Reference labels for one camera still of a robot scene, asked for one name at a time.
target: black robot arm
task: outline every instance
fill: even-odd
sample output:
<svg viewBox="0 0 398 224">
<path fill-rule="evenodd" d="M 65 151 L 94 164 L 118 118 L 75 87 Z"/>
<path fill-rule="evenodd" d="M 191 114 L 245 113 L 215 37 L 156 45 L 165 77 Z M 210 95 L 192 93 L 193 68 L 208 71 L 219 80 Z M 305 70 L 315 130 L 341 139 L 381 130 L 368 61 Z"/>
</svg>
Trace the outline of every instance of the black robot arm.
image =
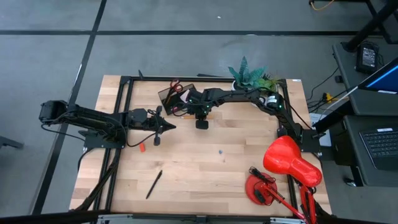
<svg viewBox="0 0 398 224">
<path fill-rule="evenodd" d="M 207 114 L 214 106 L 229 102 L 251 102 L 261 111 L 274 115 L 287 131 L 287 135 L 297 142 L 302 142 L 303 127 L 295 123 L 284 107 L 284 99 L 279 93 L 267 92 L 267 97 L 261 96 L 261 90 L 225 91 L 220 88 L 209 88 L 200 93 L 189 90 L 187 95 L 187 113 L 194 114 L 197 119 L 197 128 L 207 129 Z"/>
<path fill-rule="evenodd" d="M 57 100 L 42 104 L 39 119 L 43 125 L 67 123 L 88 129 L 88 131 L 79 131 L 86 137 L 86 147 L 115 148 L 124 147 L 126 129 L 154 131 L 156 135 L 154 144 L 159 145 L 159 135 L 175 128 L 160 116 L 161 111 L 162 107 L 158 106 L 156 111 L 140 108 L 125 113 L 107 114 Z"/>
</svg>

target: desk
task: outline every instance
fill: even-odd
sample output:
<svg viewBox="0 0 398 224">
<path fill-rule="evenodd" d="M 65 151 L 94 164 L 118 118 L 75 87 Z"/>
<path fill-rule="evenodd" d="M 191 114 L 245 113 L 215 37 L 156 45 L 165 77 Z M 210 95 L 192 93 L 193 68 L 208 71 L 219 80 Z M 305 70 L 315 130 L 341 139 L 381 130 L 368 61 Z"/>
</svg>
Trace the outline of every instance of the desk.
<svg viewBox="0 0 398 224">
<path fill-rule="evenodd" d="M 96 110 L 113 112 L 120 78 L 115 75 L 104 76 Z M 230 83 L 193 83 L 199 91 L 213 87 L 224 90 L 231 88 Z M 155 109 L 160 105 L 158 91 L 168 87 L 169 82 L 134 82 L 130 110 Z M 287 88 L 291 105 L 309 123 L 301 82 L 287 80 Z M 276 117 L 263 113 L 250 103 L 228 103 L 213 108 L 208 117 L 208 130 L 196 129 L 194 119 L 167 116 L 164 110 L 162 116 L 177 128 L 163 133 L 159 146 L 153 146 L 150 139 L 145 142 L 145 152 L 140 152 L 139 147 L 126 147 L 122 150 L 111 212 L 278 217 L 292 215 L 290 210 L 277 202 L 269 207 L 256 205 L 246 197 L 244 191 L 250 166 L 267 172 L 262 166 L 262 158 L 267 147 L 276 138 Z M 138 142 L 148 134 L 150 133 L 130 130 L 129 142 Z M 83 158 L 70 208 L 79 206 L 93 190 L 100 175 L 103 155 L 104 149 L 94 149 Z M 320 162 L 312 154 L 302 155 L 322 170 Z M 146 194 L 161 169 L 163 175 L 146 200 Z M 289 202 L 287 176 L 270 175 L 277 179 L 278 191 Z M 104 208 L 106 193 L 105 187 L 100 208 Z M 317 187 L 315 200 L 324 210 L 331 212 L 324 181 Z"/>
<path fill-rule="evenodd" d="M 359 136 L 362 130 L 383 126 L 398 126 L 398 117 L 345 116 L 344 125 L 337 124 L 330 129 L 333 150 L 337 146 L 339 151 L 343 151 L 341 156 L 344 158 L 341 159 L 345 162 L 342 165 L 358 166 L 360 177 L 354 175 L 356 183 L 363 180 L 368 186 L 398 187 L 398 172 L 376 169 Z"/>
<path fill-rule="evenodd" d="M 379 52 L 383 55 L 385 63 L 389 63 L 398 57 L 398 45 L 378 45 Z M 342 44 L 335 44 L 333 45 L 333 53 L 346 89 L 360 84 L 368 77 L 368 75 L 357 72 L 354 69 L 356 65 L 356 52 L 347 52 Z M 397 116 L 398 96 L 380 94 L 375 91 L 355 90 L 349 95 L 349 101 L 335 109 L 335 112 L 330 113 L 315 125 L 317 131 L 326 131 L 332 125 L 340 122 L 344 115 Z"/>
</svg>

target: black desk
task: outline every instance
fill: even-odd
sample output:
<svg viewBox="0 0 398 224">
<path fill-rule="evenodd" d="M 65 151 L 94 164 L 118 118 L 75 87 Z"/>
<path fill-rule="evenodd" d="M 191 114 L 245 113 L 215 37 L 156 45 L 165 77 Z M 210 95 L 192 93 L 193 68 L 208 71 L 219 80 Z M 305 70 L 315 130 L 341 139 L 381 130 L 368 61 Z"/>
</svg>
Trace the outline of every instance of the black desk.
<svg viewBox="0 0 398 224">
<path fill-rule="evenodd" d="M 369 186 L 398 187 L 398 171 L 376 169 L 359 136 L 362 130 L 398 126 L 398 116 L 345 116 L 343 122 L 344 124 L 336 124 L 330 129 L 336 163 L 351 166 L 356 183 L 363 181 Z M 360 177 L 354 173 L 356 168 Z"/>
<path fill-rule="evenodd" d="M 384 63 L 389 63 L 398 57 L 398 45 L 378 43 L 379 52 L 384 57 Z M 357 72 L 356 52 L 347 52 L 342 44 L 333 46 L 333 53 L 338 64 L 346 89 L 360 84 L 368 76 Z M 315 124 L 318 132 L 324 132 L 332 125 L 340 122 L 345 115 L 398 116 L 398 95 L 378 93 L 375 91 L 355 90 L 349 95 L 349 101 L 342 104 Z"/>
</svg>

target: yellow cable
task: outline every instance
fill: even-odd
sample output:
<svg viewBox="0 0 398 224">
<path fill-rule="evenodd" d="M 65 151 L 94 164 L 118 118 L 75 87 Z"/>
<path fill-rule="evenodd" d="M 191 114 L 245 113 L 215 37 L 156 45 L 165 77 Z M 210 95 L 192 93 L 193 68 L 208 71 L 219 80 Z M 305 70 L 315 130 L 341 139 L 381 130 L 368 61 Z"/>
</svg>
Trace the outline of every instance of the yellow cable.
<svg viewBox="0 0 398 224">
<path fill-rule="evenodd" d="M 330 4 L 333 3 L 334 1 L 335 1 L 335 0 L 331 0 L 326 6 L 323 6 L 323 7 L 320 8 L 320 9 L 317 9 L 317 8 L 313 5 L 312 2 L 311 2 L 311 6 L 312 6 L 313 10 L 321 11 L 322 9 L 324 9 L 324 8 L 326 8 L 326 7 L 328 7 L 328 6 L 330 6 Z"/>
</svg>

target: monitor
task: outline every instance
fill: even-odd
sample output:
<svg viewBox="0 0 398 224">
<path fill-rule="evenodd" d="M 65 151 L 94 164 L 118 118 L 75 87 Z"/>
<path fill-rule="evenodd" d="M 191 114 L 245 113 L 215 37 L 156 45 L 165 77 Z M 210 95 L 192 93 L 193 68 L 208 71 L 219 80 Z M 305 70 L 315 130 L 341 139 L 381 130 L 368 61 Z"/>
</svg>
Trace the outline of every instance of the monitor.
<svg viewBox="0 0 398 224">
<path fill-rule="evenodd" d="M 361 82 L 358 88 L 398 94 L 398 57 Z"/>
</svg>

